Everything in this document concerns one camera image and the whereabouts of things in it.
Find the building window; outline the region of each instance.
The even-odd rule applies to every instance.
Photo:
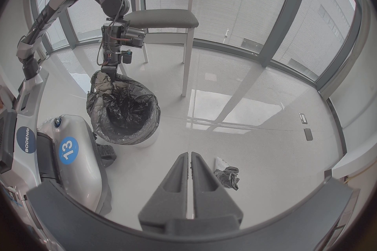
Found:
[[[255,53],[260,53],[263,46],[264,44],[244,38],[242,41],[241,48],[251,50],[252,52],[255,52]]]
[[[318,9],[318,14],[323,18],[323,20],[327,23],[327,25],[331,28],[332,32],[338,39],[338,41],[343,44],[344,38],[342,34],[340,33],[339,28],[336,26],[334,20],[330,17],[330,15],[327,13],[327,11],[323,8],[321,5]]]
[[[336,0],[331,0],[331,1],[335,5],[335,7],[337,8],[338,12],[340,13],[340,16],[344,20],[344,23],[346,23],[347,29],[349,29],[350,28],[350,24],[348,23],[348,21],[346,19],[346,16],[344,15],[344,13],[343,13],[342,9],[340,8],[339,4],[336,2]]]

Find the black plastic bag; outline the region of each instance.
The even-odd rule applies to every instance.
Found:
[[[224,170],[216,169],[213,173],[216,176],[216,178],[220,181],[222,186],[224,186],[225,188],[233,188],[234,190],[238,190],[238,168],[234,166],[228,166]]]
[[[134,145],[157,130],[161,110],[143,84],[120,74],[111,82],[101,71],[93,74],[91,84],[86,110],[98,136],[110,143]]]

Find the white tile floor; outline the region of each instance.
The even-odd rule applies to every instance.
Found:
[[[97,69],[97,47],[75,49],[87,55],[80,62],[67,51],[43,63],[50,77],[38,124],[60,114],[81,115],[90,123],[86,90]],[[141,229],[138,212],[184,152],[200,153],[210,168],[219,156],[240,169],[239,190],[227,192],[244,213],[242,228],[294,206],[341,157],[327,104],[302,81],[241,57],[193,49],[184,98],[182,46],[148,45],[147,64],[141,50],[133,51],[132,64],[125,66],[127,75],[156,94],[160,135],[145,149],[114,145],[118,158],[107,169],[113,196],[110,220]],[[299,113],[306,115],[308,125],[301,123]],[[313,141],[306,140],[304,127],[311,128]],[[191,190],[189,177],[190,217]]]

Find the bodenai logo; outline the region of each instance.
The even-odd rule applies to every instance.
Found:
[[[17,130],[17,143],[25,153],[32,154],[37,149],[37,141],[34,132],[26,126],[21,126]]]

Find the chair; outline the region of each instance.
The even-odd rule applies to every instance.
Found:
[[[186,96],[187,83],[189,80],[192,43],[194,40],[194,29],[199,23],[191,12],[192,0],[188,0],[187,9],[149,9],[140,10],[140,0],[135,0],[136,11],[129,13],[127,18],[130,26],[147,28],[186,28],[186,33],[148,33],[144,39],[145,43],[179,43],[184,44],[183,51],[183,88],[182,96]],[[143,44],[145,62],[148,62],[147,50]]]

